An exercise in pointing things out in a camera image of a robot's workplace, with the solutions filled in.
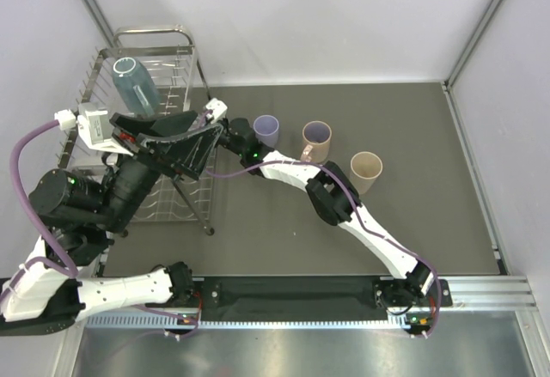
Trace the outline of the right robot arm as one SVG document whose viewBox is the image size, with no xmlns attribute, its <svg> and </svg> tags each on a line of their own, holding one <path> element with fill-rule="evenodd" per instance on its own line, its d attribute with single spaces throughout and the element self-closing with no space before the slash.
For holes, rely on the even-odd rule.
<svg viewBox="0 0 550 377">
<path fill-rule="evenodd" d="M 306 192 L 322 221 L 352 234 L 385 264 L 406 302 L 421 305 L 435 289 L 436 307 L 441 306 L 443 291 L 437 272 L 376 221 L 337 164 L 285 156 L 261 142 L 245 118 L 223 119 L 221 124 L 219 145 L 236 154 L 246 172 Z"/>
</svg>

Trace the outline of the lavender plastic cup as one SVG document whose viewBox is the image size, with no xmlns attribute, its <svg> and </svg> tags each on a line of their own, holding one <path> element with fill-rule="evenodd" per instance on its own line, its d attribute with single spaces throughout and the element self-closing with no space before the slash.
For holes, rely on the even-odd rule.
<svg viewBox="0 0 550 377">
<path fill-rule="evenodd" d="M 279 122 L 272 115 L 261 115 L 254 120 L 253 129 L 259 141 L 274 148 L 278 142 Z"/>
</svg>

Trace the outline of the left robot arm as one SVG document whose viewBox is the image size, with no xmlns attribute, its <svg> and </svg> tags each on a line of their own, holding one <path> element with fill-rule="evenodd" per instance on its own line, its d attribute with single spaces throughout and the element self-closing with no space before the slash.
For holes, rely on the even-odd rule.
<svg viewBox="0 0 550 377">
<path fill-rule="evenodd" d="M 113 140 L 121 153 L 101 180 L 63 168 L 47 172 L 21 203 L 40 236 L 1 291 L 1 333 L 41 336 L 63 331 L 98 313 L 156 304 L 184 306 L 195 296 L 193 274 L 182 262 L 147 274 L 83 278 L 167 176 L 198 179 L 226 131 L 212 109 L 141 119 L 114 114 Z"/>
</svg>

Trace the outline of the teal ceramic mug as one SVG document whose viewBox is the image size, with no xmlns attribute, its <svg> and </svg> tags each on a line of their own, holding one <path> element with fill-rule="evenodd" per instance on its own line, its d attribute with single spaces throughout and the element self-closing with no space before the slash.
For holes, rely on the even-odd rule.
<svg viewBox="0 0 550 377">
<path fill-rule="evenodd" d="M 129 112 L 143 117 L 156 114 L 162 98 L 150 73 L 138 59 L 117 59 L 113 64 L 112 79 Z"/>
</svg>

